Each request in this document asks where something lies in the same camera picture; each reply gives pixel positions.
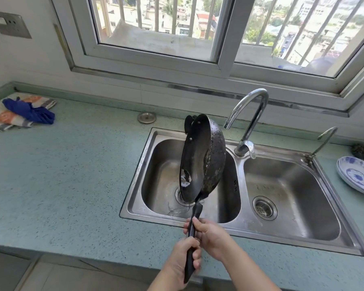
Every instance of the frying pan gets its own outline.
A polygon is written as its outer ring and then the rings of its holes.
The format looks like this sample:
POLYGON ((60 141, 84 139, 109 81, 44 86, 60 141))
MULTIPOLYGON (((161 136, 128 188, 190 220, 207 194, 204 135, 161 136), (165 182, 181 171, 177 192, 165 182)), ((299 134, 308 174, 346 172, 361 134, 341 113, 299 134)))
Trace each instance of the frying pan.
MULTIPOLYGON (((193 217, 202 212, 200 200, 205 199, 220 181, 225 166, 225 139, 218 125, 206 114, 185 119, 187 137, 182 152, 179 186, 186 203, 195 202, 187 236, 195 236, 193 217)), ((194 272, 194 248, 187 252, 185 279, 187 283, 194 272)))

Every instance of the chrome faucet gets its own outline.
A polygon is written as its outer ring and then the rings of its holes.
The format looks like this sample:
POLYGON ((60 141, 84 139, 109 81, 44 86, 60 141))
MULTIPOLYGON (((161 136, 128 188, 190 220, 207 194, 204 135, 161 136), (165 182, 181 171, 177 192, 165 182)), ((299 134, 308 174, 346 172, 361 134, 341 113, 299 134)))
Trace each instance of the chrome faucet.
POLYGON ((313 158, 315 157, 315 155, 329 142, 330 138, 333 137, 333 135, 337 132, 338 129, 339 129, 338 127, 332 127, 330 129, 328 129, 326 132, 323 132, 321 135, 319 135, 317 140, 320 140, 323 136, 325 136, 327 133, 330 132, 330 135, 321 144, 321 146, 319 146, 313 153, 305 155, 307 162, 310 163, 313 161, 313 158))
POLYGON ((236 105, 231 114, 229 115, 227 121, 224 124, 224 128, 229 130, 234 122, 234 120, 238 117, 240 112, 256 97, 262 97, 262 101, 260 102, 259 108, 257 108, 255 115, 253 116, 247 130, 244 133, 244 136, 241 138, 238 146, 235 148, 234 153, 243 157, 247 152, 250 152, 250 156, 252 159, 256 158, 255 147, 251 141, 248 141, 249 136, 251 135, 254 127, 256 126, 259 118, 262 116, 264 109, 267 106, 268 102, 268 93, 266 89, 256 89, 251 93, 245 95, 243 99, 236 105))

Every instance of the pan handle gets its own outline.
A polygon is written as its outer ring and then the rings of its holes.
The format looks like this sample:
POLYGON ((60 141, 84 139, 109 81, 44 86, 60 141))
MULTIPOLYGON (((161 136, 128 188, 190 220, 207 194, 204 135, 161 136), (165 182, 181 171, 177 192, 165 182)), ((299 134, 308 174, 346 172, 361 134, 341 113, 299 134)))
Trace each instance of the pan handle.
POLYGON ((190 132, 191 129, 191 124, 194 122, 194 120, 196 119, 196 115, 188 115, 185 118, 185 134, 188 134, 190 132))
MULTIPOLYGON (((193 225, 193 217, 195 216, 196 218, 199 218, 199 216, 201 215, 202 212, 202 204, 199 203, 198 201, 196 201, 195 205, 193 206, 193 214, 191 215, 191 219, 189 222, 189 227, 187 229, 187 236, 195 236, 196 235, 196 229, 194 228, 193 225)), ((194 252, 195 248, 191 247, 188 251, 187 251, 187 257, 186 257, 186 265, 185 265, 185 279, 184 279, 184 283, 186 284, 191 275, 194 273, 194 271, 196 270, 194 268, 193 265, 193 252, 194 252)))

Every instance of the double sink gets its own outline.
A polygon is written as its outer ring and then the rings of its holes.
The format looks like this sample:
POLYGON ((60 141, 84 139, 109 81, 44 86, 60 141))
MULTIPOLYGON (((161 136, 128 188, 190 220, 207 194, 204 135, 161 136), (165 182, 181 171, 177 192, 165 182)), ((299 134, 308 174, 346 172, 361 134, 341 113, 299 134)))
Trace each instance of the double sink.
MULTIPOLYGON (((120 212, 122 218, 181 227, 191 216, 179 192, 186 135, 153 128, 120 212)), ((318 162, 302 152, 255 145, 256 158, 235 156, 226 140, 218 186, 201 203, 201 217, 229 234, 270 242, 363 255, 335 202, 318 162)))

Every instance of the person's left hand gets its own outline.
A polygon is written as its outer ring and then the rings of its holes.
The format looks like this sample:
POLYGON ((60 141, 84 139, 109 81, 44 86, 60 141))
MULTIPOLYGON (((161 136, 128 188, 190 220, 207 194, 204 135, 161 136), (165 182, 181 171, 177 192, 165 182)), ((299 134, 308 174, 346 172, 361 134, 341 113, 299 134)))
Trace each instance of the person's left hand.
POLYGON ((201 269, 201 248, 199 247, 199 240, 194 237, 188 237, 186 239, 180 240, 173 249, 173 252, 170 254, 169 258, 165 262, 163 269, 160 271, 159 275, 163 277, 161 281, 167 281, 170 289, 167 290, 182 290, 186 287, 184 284, 185 278, 185 264, 186 264, 186 256, 187 251, 190 247, 196 248, 193 252, 193 265, 195 273, 199 272, 201 269))

